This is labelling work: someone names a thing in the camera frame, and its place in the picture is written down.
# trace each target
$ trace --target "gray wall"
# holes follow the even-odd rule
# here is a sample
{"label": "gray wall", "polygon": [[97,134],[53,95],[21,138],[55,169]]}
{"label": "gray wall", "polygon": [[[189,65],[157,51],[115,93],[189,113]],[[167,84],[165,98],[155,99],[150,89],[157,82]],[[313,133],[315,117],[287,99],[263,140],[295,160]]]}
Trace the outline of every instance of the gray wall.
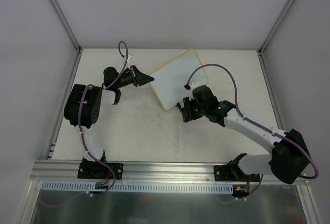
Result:
{"label": "gray wall", "polygon": [[58,0],[81,46],[259,48],[286,0]]}
{"label": "gray wall", "polygon": [[330,0],[296,0],[265,60],[284,125],[301,131],[320,170],[312,191],[330,223]]}
{"label": "gray wall", "polygon": [[75,50],[48,0],[0,0],[0,223],[48,145]]}

